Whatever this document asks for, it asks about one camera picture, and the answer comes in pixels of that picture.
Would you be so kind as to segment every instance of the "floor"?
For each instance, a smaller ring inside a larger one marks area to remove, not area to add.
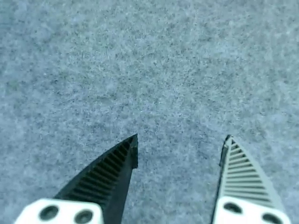
[[[123,223],[208,223],[227,134],[299,224],[297,0],[0,0],[0,223],[138,133]]]

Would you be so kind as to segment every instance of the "black ribbed pad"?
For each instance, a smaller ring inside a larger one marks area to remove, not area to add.
[[[133,135],[89,164],[54,198],[101,206],[105,224],[120,224],[132,169],[138,167],[138,139]]]

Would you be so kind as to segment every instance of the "screw hole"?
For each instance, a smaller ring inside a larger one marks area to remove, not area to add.
[[[86,224],[93,218],[93,212],[90,210],[83,210],[75,217],[75,223]]]
[[[58,213],[57,206],[55,206],[55,205],[48,206],[40,212],[39,218],[43,221],[49,221],[49,220],[55,218],[57,213]]]
[[[224,207],[224,209],[231,211],[233,213],[237,213],[237,214],[242,213],[242,209],[235,203],[228,202],[228,203],[225,203],[223,207]]]
[[[280,218],[278,218],[277,216],[270,214],[270,213],[264,214],[263,220],[268,223],[271,223],[271,224],[283,224],[283,222],[280,220]]]

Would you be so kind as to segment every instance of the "gray carpet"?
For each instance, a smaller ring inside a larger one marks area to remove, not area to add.
[[[206,224],[228,133],[299,224],[297,0],[0,0],[0,223],[138,133],[123,223]]]

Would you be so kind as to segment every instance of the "ribbed gripper pad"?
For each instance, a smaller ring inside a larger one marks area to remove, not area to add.
[[[137,167],[136,134],[94,160],[54,198],[97,203],[105,223],[120,224],[132,169]]]
[[[281,200],[259,164],[233,137],[224,142],[218,198],[231,196],[284,211]]]

